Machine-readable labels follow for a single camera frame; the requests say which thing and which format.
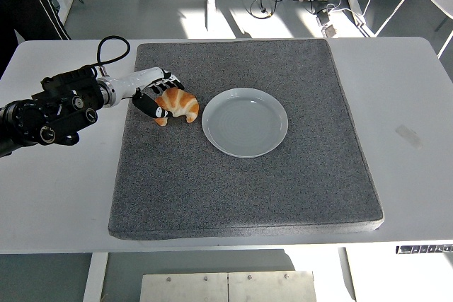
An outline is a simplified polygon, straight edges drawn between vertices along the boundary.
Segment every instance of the gray foam pad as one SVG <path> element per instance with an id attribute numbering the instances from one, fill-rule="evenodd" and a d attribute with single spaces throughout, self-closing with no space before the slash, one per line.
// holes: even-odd
<path id="1" fill-rule="evenodd" d="M 109 231 L 131 240 L 371 231 L 384 220 L 328 44 L 323 39 L 144 44 L 135 69 L 174 73 L 200 104 L 166 127 L 131 103 Z M 289 128 L 257 158 L 216 149 L 203 109 L 222 91 L 277 98 Z"/>

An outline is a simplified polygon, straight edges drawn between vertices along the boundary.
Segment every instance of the croissant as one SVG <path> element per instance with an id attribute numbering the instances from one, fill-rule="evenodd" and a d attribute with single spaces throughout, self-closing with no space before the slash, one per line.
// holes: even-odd
<path id="1" fill-rule="evenodd" d="M 170 111 L 174 117 L 186 116 L 186 122 L 191 123 L 197 118 L 200 106 L 192 93 L 179 88 L 167 88 L 156 98 L 156 103 L 164 110 Z M 168 118 L 154 118 L 161 127 L 167 125 Z"/>

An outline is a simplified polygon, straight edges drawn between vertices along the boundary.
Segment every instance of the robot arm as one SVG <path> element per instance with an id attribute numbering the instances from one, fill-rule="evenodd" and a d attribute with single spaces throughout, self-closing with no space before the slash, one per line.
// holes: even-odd
<path id="1" fill-rule="evenodd" d="M 41 82 L 43 92 L 0 109 L 0 157 L 35 144 L 75 145 L 77 132 L 98 120 L 97 110 L 111 108 L 126 98 L 132 98 L 132 103 L 150 117 L 171 117 L 171 112 L 160 108 L 142 90 L 151 87 L 160 93 L 169 87 L 183 88 L 173 74 L 158 67 L 122 79 L 105 75 L 105 70 L 103 74 L 97 79 L 96 70 L 85 66 L 46 78 Z"/>

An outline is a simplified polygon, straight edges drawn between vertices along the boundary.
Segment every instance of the person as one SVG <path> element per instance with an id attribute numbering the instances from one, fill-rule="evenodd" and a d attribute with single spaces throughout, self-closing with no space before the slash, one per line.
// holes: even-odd
<path id="1" fill-rule="evenodd" d="M 0 0 L 0 78 L 24 40 L 69 40 L 52 0 Z"/>

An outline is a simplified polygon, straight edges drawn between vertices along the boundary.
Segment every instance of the white plate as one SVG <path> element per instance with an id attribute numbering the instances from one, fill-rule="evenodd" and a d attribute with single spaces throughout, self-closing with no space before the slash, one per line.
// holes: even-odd
<path id="1" fill-rule="evenodd" d="M 233 88 L 211 99 L 203 132 L 220 151 L 239 158 L 262 156 L 285 138 L 288 117 L 274 97 L 255 88 Z"/>

